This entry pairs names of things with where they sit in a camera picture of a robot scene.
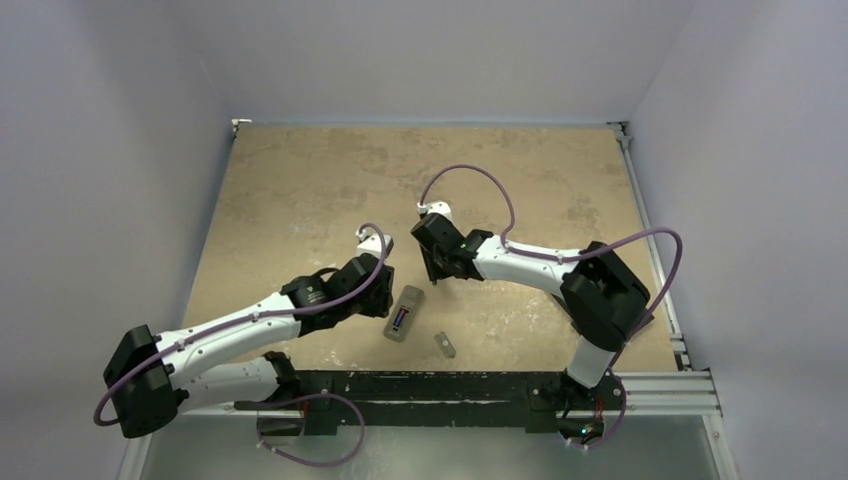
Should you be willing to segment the white remote control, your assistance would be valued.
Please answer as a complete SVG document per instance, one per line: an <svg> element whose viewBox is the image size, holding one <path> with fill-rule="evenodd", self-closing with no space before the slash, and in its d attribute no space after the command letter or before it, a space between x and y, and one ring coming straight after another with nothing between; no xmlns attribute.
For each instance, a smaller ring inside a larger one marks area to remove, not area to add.
<svg viewBox="0 0 848 480"><path fill-rule="evenodd" d="M406 285L399 296L392 314L383 330L385 338L403 342L411 331L419 308L424 300L424 291L412 285Z"/></svg>

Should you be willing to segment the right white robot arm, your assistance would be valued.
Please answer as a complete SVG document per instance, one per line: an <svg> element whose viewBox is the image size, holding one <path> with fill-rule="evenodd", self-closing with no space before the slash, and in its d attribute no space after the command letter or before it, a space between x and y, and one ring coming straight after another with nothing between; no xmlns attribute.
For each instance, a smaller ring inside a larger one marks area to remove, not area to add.
<svg viewBox="0 0 848 480"><path fill-rule="evenodd" d="M474 229L462 234L440 213L428 213L411 229L432 283L448 278L505 281L543 291L561 304L580 335L561 381L564 399L584 407L627 341L648 323L650 293L606 244L552 250L520 244L504 247L499 236Z"/></svg>

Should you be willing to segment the grey battery cover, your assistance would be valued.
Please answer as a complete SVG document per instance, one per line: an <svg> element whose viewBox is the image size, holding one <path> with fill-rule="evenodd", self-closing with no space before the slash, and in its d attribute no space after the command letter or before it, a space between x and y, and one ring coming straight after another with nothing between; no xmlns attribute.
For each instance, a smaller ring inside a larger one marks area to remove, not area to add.
<svg viewBox="0 0 848 480"><path fill-rule="evenodd" d="M434 339L446 358L456 357L456 349L445 332L439 332L434 336Z"/></svg>

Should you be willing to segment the purple battery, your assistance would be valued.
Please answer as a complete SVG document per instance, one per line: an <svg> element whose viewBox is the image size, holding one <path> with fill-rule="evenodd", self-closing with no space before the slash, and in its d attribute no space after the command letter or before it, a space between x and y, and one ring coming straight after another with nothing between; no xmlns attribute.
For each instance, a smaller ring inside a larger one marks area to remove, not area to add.
<svg viewBox="0 0 848 480"><path fill-rule="evenodd" d="M406 307L401 306L397 310L397 312L394 316L394 319L392 321L392 324L391 324L391 328L392 328L393 331L398 332L402 329L403 323L404 323L406 317L408 316L408 314L409 314L409 309L406 308Z"/></svg>

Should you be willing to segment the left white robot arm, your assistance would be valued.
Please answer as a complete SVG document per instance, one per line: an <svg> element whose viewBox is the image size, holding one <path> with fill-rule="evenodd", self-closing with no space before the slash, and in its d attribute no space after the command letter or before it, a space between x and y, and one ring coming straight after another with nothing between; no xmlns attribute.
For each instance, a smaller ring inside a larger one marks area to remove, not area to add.
<svg viewBox="0 0 848 480"><path fill-rule="evenodd" d="M148 435L180 411L209 403L209 374L239 355L331 329L355 315L387 317L394 274L392 266L362 253L342 268L298 276L255 304L199 326L160 334L134 327L104 369L107 393L94 421L107 425L102 413L110 403L124 437Z"/></svg>

